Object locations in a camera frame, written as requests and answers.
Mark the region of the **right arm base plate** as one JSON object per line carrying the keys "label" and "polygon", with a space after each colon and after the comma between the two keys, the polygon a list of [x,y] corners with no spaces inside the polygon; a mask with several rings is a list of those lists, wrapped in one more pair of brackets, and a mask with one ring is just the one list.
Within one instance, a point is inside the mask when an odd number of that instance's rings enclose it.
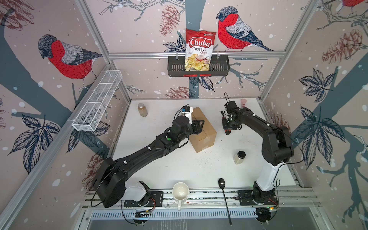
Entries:
{"label": "right arm base plate", "polygon": [[238,190],[237,200],[241,206],[276,206],[278,205],[278,198],[276,190],[261,191],[256,188],[255,190]]}

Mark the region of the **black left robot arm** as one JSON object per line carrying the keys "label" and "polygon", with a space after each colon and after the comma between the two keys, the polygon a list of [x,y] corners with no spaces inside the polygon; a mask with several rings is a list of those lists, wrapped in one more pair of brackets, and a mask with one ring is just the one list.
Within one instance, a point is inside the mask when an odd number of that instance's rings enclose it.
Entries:
{"label": "black left robot arm", "polygon": [[121,200],[125,194],[125,182],[137,171],[151,162],[162,158],[177,148],[180,142],[189,140],[191,135],[202,132],[204,120],[189,121],[185,116],[178,116],[162,134],[148,146],[126,157],[102,161],[93,182],[95,194],[105,208],[110,208]]}

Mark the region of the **brown cardboard express box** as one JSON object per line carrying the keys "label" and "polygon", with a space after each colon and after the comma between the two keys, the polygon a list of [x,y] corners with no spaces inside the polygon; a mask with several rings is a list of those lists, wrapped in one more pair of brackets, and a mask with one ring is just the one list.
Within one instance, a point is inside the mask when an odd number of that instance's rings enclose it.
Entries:
{"label": "brown cardboard express box", "polygon": [[204,122],[200,122],[199,125],[199,128],[202,128],[202,131],[199,134],[192,134],[189,137],[189,141],[195,152],[199,153],[214,145],[217,132],[199,107],[193,109],[192,123],[194,123],[194,120],[204,120]]}

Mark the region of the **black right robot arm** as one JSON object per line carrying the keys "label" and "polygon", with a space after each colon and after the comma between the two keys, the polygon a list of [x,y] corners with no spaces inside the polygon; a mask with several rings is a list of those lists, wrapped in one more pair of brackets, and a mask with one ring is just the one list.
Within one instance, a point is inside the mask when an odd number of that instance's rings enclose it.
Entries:
{"label": "black right robot arm", "polygon": [[221,111],[221,115],[222,127],[227,135],[232,130],[240,130],[242,125],[246,125],[262,137],[261,154],[265,163],[260,176],[255,181],[254,188],[262,192],[275,189],[279,169],[294,156],[288,129],[267,122],[248,108]]}

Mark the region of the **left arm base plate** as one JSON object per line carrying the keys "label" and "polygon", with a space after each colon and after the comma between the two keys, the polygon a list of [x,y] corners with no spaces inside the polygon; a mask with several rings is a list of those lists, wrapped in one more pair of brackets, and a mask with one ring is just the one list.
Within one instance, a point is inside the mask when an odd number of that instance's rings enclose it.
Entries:
{"label": "left arm base plate", "polygon": [[140,201],[124,200],[123,205],[125,208],[162,207],[163,191],[149,191]]}

